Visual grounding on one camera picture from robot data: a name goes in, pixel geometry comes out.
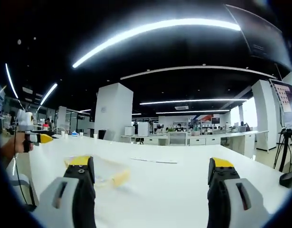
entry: floor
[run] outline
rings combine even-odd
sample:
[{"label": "floor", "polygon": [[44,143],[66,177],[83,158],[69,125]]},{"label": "floor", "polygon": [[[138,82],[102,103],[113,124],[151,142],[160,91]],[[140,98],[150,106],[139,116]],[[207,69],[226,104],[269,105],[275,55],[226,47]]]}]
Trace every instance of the floor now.
[{"label": "floor", "polygon": [[[272,150],[270,150],[269,152],[265,152],[265,151],[261,151],[261,150],[256,150],[256,156],[255,156],[255,160],[257,162],[260,162],[264,165],[267,165],[269,167],[273,168],[273,164],[274,164],[274,159],[277,153],[277,148],[274,148]],[[279,170],[280,168],[280,163],[281,163],[281,159],[282,159],[282,155],[283,155],[283,149],[280,152],[277,164],[276,164],[276,169]],[[284,169],[283,172],[289,172],[289,167],[292,171],[292,165],[290,166],[290,153],[289,150],[287,152],[287,156],[286,156],[286,160],[285,160],[285,165],[284,165]]]}]

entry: desk drawer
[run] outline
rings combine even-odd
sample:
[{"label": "desk drawer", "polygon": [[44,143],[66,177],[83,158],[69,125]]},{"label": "desk drawer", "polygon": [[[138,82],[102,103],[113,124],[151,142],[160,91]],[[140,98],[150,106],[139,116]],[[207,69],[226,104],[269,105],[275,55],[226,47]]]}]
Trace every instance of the desk drawer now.
[{"label": "desk drawer", "polygon": [[159,139],[144,138],[144,144],[158,145]]},{"label": "desk drawer", "polygon": [[205,144],[206,144],[206,138],[190,139],[190,146],[205,145]]},{"label": "desk drawer", "polygon": [[206,138],[206,145],[220,145],[221,138],[220,137],[207,137]]}]

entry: window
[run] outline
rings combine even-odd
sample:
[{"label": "window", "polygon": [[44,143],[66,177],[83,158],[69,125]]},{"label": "window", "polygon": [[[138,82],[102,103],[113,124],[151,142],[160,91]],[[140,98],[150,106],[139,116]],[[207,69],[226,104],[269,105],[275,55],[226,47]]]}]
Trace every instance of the window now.
[{"label": "window", "polygon": [[230,110],[230,121],[231,125],[235,125],[235,123],[239,123],[240,125],[240,113],[238,106]]},{"label": "window", "polygon": [[244,123],[248,123],[250,127],[258,126],[258,119],[253,97],[243,103],[243,117]]}]

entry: air vent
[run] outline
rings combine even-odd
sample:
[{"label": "air vent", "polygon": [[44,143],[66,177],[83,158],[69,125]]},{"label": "air vent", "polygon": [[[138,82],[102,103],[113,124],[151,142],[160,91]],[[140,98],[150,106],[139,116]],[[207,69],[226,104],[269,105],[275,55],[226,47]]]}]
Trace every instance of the air vent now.
[{"label": "air vent", "polygon": [[175,109],[176,110],[187,110],[187,109],[189,109],[189,106],[176,106]]}]

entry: yellow object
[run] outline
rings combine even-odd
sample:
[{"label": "yellow object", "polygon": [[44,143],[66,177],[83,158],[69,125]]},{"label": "yellow object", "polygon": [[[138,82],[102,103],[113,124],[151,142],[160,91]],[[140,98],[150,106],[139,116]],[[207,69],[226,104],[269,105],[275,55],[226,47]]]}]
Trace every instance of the yellow object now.
[{"label": "yellow object", "polygon": [[77,156],[73,157],[69,164],[66,164],[68,167],[69,165],[88,165],[88,160],[90,156]]},{"label": "yellow object", "polygon": [[116,174],[114,177],[112,177],[113,186],[119,187],[122,184],[124,184],[130,177],[130,171],[124,170],[121,173]]},{"label": "yellow object", "polygon": [[213,158],[216,164],[216,167],[233,167],[233,164],[227,160],[220,158]]},{"label": "yellow object", "polygon": [[47,134],[40,134],[40,143],[48,143],[53,141],[53,138],[48,136]]}]

